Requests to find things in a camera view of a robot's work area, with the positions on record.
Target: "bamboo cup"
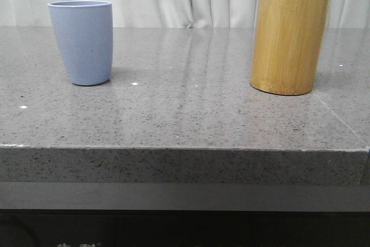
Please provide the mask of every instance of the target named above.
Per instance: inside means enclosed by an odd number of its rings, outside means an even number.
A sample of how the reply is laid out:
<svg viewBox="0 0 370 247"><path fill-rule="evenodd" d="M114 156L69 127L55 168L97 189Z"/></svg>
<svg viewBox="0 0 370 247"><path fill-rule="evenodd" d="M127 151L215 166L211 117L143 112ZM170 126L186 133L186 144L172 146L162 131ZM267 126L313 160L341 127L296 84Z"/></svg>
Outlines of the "bamboo cup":
<svg viewBox="0 0 370 247"><path fill-rule="evenodd" d="M279 95L312 91L329 0L260 0L250 84Z"/></svg>

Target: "table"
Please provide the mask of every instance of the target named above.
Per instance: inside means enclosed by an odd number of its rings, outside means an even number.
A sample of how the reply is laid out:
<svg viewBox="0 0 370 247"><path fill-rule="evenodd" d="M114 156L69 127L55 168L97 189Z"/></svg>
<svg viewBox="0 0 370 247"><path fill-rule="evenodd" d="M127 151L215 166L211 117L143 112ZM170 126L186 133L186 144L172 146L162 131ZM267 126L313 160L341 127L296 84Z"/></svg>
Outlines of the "table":
<svg viewBox="0 0 370 247"><path fill-rule="evenodd" d="M51 27L0 34L0 209L370 211L369 30L300 96L249 85L253 30L115 28L92 87Z"/></svg>

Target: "bamboo holder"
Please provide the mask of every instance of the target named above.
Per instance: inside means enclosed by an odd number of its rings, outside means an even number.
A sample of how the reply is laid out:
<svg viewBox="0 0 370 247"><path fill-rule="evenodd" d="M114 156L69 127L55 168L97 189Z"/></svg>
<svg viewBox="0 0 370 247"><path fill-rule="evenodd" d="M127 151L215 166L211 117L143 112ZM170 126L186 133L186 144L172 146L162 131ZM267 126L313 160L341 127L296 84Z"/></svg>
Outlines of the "bamboo holder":
<svg viewBox="0 0 370 247"><path fill-rule="evenodd" d="M260 0L250 84L279 95L311 92L329 0Z"/></svg>

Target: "speckled stone surface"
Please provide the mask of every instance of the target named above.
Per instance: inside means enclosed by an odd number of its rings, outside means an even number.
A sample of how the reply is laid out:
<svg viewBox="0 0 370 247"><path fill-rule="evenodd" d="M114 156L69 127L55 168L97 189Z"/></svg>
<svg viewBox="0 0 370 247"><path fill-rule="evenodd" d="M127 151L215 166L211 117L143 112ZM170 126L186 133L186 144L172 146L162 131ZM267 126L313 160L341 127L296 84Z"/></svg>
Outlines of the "speckled stone surface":
<svg viewBox="0 0 370 247"><path fill-rule="evenodd" d="M250 87L251 30L116 28L94 87L70 83L51 28L0 33L2 181L368 182L368 30L329 30L296 97Z"/></svg>

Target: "seam in countertop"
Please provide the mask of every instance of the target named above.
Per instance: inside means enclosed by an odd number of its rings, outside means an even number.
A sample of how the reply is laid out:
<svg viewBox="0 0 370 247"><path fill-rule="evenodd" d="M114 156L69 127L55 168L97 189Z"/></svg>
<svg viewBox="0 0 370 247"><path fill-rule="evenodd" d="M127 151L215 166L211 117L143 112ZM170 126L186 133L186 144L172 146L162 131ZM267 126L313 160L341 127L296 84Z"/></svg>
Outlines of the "seam in countertop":
<svg viewBox="0 0 370 247"><path fill-rule="evenodd" d="M364 143L365 146L367 146L367 143L365 142L364 139L362 139L345 121L341 119L341 117L338 116L321 98L313 93L313 95L327 108L329 111L339 120L341 121L342 124L344 124L362 143Z"/></svg>
<svg viewBox="0 0 370 247"><path fill-rule="evenodd" d="M244 28L244 30L247 31L247 33L253 38L253 34L250 32L249 29L252 29L252 28Z"/></svg>

